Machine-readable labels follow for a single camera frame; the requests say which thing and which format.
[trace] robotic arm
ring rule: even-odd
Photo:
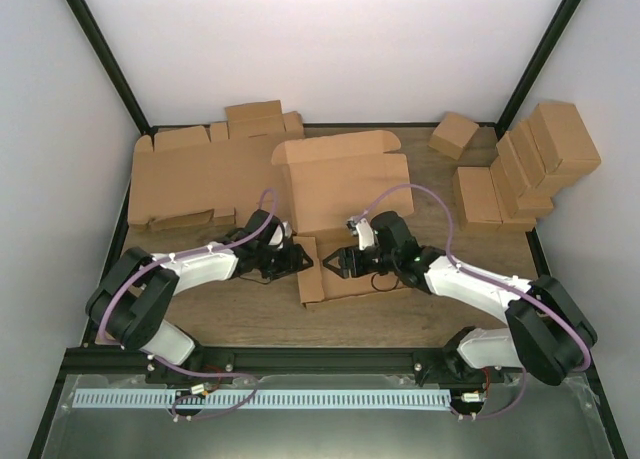
[[[393,211],[379,214],[370,224],[364,218],[352,218],[347,227],[359,244],[338,249],[323,260],[324,267],[343,278],[393,273],[407,287],[457,299],[508,325],[492,331],[467,328],[454,337],[456,356],[449,367],[458,376],[486,366],[524,367],[542,382],[558,385],[586,359],[575,338],[523,300],[518,291],[550,308],[550,314],[568,324],[588,349],[597,341],[595,330],[571,296],[550,276],[530,281],[457,260],[452,263],[445,251],[418,245]]]
[[[100,324],[114,295],[129,278],[141,267],[168,258],[124,293],[108,319],[106,332],[126,349],[141,349],[174,365],[185,363],[196,348],[196,341],[164,320],[175,294],[209,281],[234,279],[255,269],[270,282],[313,266],[302,246],[293,243],[291,227],[276,217],[253,240],[233,249],[219,247],[248,237],[268,216],[259,209],[244,228],[211,242],[204,252],[182,259],[175,254],[148,254],[138,247],[127,250],[87,302],[87,315]]]

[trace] wooden tabletop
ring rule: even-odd
[[[357,128],[306,128],[307,137],[356,132]],[[458,166],[488,166],[496,156],[492,128],[480,128],[471,147],[454,161],[427,147],[432,128],[391,128],[409,160],[411,181],[435,190],[455,204],[451,178]],[[415,192],[416,213],[407,224],[418,242],[444,248],[447,224],[443,211]],[[211,225],[160,232],[129,231],[125,249],[181,251],[220,237]],[[508,275],[535,278],[524,233],[464,233],[457,229],[453,252],[461,260]],[[313,310],[300,305],[295,276],[264,286],[249,281],[208,283],[177,295],[167,320],[206,345],[439,347],[465,326],[502,327],[487,314],[446,297],[419,291],[396,299],[356,298]]]

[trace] gray wall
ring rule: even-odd
[[[539,227],[552,272],[596,327],[594,357],[631,457],[640,457],[640,0],[584,0],[521,113],[575,102],[602,166]]]
[[[136,130],[64,0],[0,0],[0,457],[26,457],[97,284]]]
[[[497,120],[560,0],[87,0],[152,124]]]

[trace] white vent strip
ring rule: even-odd
[[[205,399],[189,398],[178,409],[226,409],[249,395],[245,390],[219,390]],[[78,389],[77,409],[166,409],[175,402],[175,390]],[[259,390],[243,409],[396,409],[448,411],[448,390]]]

